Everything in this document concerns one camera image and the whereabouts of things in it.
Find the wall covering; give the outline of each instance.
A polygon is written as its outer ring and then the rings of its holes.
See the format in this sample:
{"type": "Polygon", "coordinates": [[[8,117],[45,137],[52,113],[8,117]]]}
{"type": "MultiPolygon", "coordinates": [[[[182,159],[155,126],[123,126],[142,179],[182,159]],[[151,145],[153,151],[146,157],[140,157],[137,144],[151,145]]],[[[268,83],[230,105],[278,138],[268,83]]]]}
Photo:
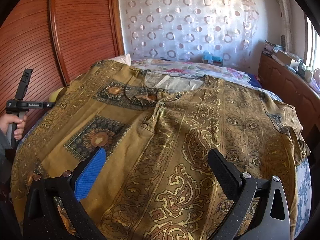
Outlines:
{"type": "Polygon", "coordinates": [[[207,50],[244,69],[259,19],[254,0],[120,0],[126,53],[201,61],[207,50]]]}

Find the device handle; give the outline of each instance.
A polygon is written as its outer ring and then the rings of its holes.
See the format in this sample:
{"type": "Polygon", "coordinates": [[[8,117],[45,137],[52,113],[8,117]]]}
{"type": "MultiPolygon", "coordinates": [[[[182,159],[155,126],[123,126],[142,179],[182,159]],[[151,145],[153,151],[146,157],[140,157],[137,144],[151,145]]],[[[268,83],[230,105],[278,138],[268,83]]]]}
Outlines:
{"type": "MultiPolygon", "coordinates": [[[[25,116],[26,112],[19,112],[19,113],[12,113],[23,120],[23,117],[25,116]]],[[[7,139],[11,145],[11,148],[14,149],[17,146],[18,140],[14,137],[14,131],[17,129],[17,124],[15,122],[9,123],[8,129],[7,129],[7,139]]]]}

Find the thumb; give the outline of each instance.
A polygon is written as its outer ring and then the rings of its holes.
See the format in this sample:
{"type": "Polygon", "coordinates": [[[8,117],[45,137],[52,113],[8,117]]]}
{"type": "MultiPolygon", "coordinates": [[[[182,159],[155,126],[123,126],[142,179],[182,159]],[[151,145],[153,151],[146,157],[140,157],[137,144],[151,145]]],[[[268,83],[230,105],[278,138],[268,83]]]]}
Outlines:
{"type": "Polygon", "coordinates": [[[23,120],[20,119],[19,117],[17,117],[16,115],[14,115],[14,114],[6,114],[4,116],[4,122],[6,124],[13,123],[13,122],[21,123],[21,122],[23,122],[23,120]]]}

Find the silver bolt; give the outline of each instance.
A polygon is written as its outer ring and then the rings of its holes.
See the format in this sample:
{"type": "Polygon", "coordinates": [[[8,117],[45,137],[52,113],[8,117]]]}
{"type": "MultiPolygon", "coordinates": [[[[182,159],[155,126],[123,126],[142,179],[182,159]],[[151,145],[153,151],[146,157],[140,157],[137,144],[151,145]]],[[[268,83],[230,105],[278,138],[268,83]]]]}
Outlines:
{"type": "Polygon", "coordinates": [[[250,178],[251,178],[251,175],[250,175],[250,173],[248,173],[248,172],[244,172],[244,173],[242,173],[242,177],[244,177],[244,178],[246,178],[246,179],[250,179],[250,178]]]}
{"type": "Polygon", "coordinates": [[[272,176],[272,179],[276,182],[279,182],[280,181],[280,178],[276,175],[272,176]]]}
{"type": "Polygon", "coordinates": [[[41,175],[37,174],[33,179],[37,181],[37,180],[41,179],[41,175]]]}
{"type": "Polygon", "coordinates": [[[64,173],[62,173],[62,176],[67,178],[67,177],[70,177],[71,175],[71,171],[65,171],[64,173]]]}

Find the window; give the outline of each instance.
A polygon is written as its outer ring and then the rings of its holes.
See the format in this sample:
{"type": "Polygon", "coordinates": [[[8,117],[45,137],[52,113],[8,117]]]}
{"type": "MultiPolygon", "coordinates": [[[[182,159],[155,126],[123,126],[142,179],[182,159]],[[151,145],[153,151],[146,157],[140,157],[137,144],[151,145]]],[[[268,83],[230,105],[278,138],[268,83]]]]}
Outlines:
{"type": "Polygon", "coordinates": [[[306,65],[309,66],[311,71],[314,71],[316,68],[320,68],[320,37],[308,17],[306,17],[306,20],[308,28],[306,65]]]}

